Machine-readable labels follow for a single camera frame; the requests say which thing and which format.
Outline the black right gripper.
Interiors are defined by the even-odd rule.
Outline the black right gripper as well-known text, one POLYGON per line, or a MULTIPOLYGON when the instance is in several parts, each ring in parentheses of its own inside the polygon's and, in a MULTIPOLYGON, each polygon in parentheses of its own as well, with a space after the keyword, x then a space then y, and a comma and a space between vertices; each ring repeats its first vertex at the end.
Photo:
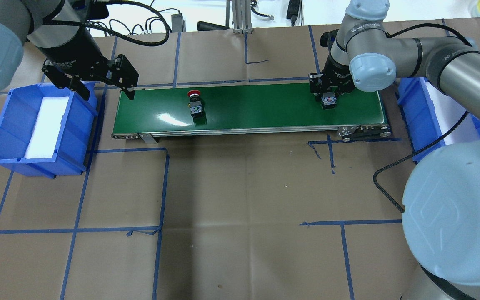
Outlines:
POLYGON ((336 100, 341 95, 352 93, 355 85, 349 67, 337 62, 329 54, 323 70, 309 74, 309 88, 315 100, 323 102, 324 99, 333 97, 336 100))

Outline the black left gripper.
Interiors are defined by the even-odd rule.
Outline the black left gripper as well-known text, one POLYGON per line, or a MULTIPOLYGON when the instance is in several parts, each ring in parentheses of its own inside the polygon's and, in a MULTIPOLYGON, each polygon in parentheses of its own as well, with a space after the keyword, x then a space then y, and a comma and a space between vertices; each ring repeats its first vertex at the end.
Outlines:
POLYGON ((42 72, 58 88, 69 88, 83 100, 91 92, 83 81, 99 80, 135 98, 139 74, 124 55, 108 59, 83 27, 42 25, 36 30, 36 47, 45 55, 42 72))

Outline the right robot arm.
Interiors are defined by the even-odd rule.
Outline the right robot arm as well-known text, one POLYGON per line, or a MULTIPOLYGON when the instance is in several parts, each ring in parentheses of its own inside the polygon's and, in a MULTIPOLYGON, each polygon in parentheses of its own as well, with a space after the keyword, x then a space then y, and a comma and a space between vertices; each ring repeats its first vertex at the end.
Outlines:
POLYGON ((451 36, 398 39, 383 21, 387 0, 352 0, 341 27, 324 34, 322 72, 309 75, 327 109, 353 91, 375 93, 400 78, 414 152, 373 175, 401 212, 419 266, 404 300, 480 300, 480 50, 451 36))

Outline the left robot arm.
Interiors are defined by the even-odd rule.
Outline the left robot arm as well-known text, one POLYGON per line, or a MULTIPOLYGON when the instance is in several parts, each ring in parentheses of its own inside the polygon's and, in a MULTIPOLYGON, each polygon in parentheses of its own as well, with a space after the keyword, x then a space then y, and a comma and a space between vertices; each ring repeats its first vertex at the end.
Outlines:
POLYGON ((107 59, 85 28, 108 16, 103 0, 0 0, 0 91, 7 88, 31 42, 46 57, 42 72, 59 89, 88 100, 85 81, 122 89, 133 99, 139 74, 124 55, 107 59))

